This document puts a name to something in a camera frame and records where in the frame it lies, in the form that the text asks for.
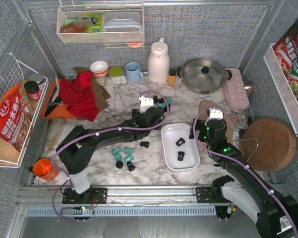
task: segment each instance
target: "metal shelf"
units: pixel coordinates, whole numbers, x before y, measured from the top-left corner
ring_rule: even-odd
[[[290,88],[281,66],[278,63],[273,46],[274,44],[269,46],[266,54],[264,55],[264,61],[269,69],[270,75],[273,78],[279,96],[293,126],[294,132],[298,134],[298,102]]]
[[[57,35],[64,43],[97,43],[103,42],[108,48],[129,47],[128,42],[145,41],[144,6],[134,5],[132,8],[114,8],[106,5],[109,9],[101,9],[103,5],[71,5],[58,7]],[[61,33],[60,28],[64,25],[65,19],[79,19],[83,13],[100,13],[130,11],[139,12],[141,15],[142,31],[139,32],[82,32],[82,33]]]

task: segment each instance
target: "wire basket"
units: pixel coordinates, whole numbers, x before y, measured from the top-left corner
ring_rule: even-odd
[[[274,44],[270,44],[266,54],[264,55],[264,61],[269,69],[270,75],[273,78],[279,96],[293,126],[294,132],[298,134],[298,102],[292,89],[290,88],[281,66],[278,63],[273,46]]]
[[[22,80],[24,79],[23,71],[21,66],[26,67],[27,69],[31,70],[34,73],[38,73],[34,69],[30,68],[26,64],[22,63],[21,61],[17,60],[16,58],[15,62],[10,69],[7,77],[4,79],[0,76],[0,79],[3,80],[3,85],[0,89],[0,100],[3,98],[3,96],[7,93],[8,90],[10,90],[12,87],[14,87],[16,84],[21,83]],[[18,168],[20,167],[25,151],[27,149],[27,145],[30,139],[30,131],[34,127],[35,122],[39,116],[40,109],[42,107],[48,85],[49,85],[49,80],[47,77],[43,76],[44,78],[44,87],[42,90],[41,97],[38,101],[37,107],[35,109],[34,115],[32,117],[32,121],[29,127],[29,130],[27,132],[27,135],[25,137],[22,149],[20,152],[18,152],[9,142],[4,141],[3,139],[0,138],[0,167],[14,167]]]

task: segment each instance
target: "wooden cutting board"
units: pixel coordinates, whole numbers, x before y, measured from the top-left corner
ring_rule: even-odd
[[[284,123],[275,119],[259,119],[243,134],[243,139],[257,138],[259,146],[248,163],[259,171],[275,172],[286,167],[296,152],[296,136]],[[246,159],[256,147],[255,140],[241,141]]]

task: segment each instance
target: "glass jar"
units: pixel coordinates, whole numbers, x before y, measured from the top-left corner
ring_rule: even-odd
[[[29,81],[37,82],[40,90],[42,91],[44,88],[44,77],[39,73],[33,73],[29,76]]]
[[[29,99],[38,100],[41,97],[41,91],[39,85],[35,81],[27,81],[24,84],[24,89],[26,94],[28,95]]]

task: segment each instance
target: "storage box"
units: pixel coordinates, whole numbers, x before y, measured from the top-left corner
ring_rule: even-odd
[[[127,42],[143,42],[145,40],[144,26],[144,7],[143,5],[135,6],[133,9],[111,9],[111,10],[75,10],[66,11],[73,6],[58,7],[57,35],[64,43],[96,43],[103,42],[107,47],[115,47],[115,45],[124,45],[128,47]],[[65,19],[79,19],[83,13],[106,14],[106,13],[130,12],[138,13],[142,17],[142,30],[139,32],[83,32],[83,33],[61,33],[60,28],[65,25]]]
[[[279,96],[282,99],[294,132],[298,134],[298,102],[290,88],[282,68],[277,61],[273,46],[274,44],[269,46],[266,54],[264,55],[264,61],[269,69],[270,75],[273,78]]]

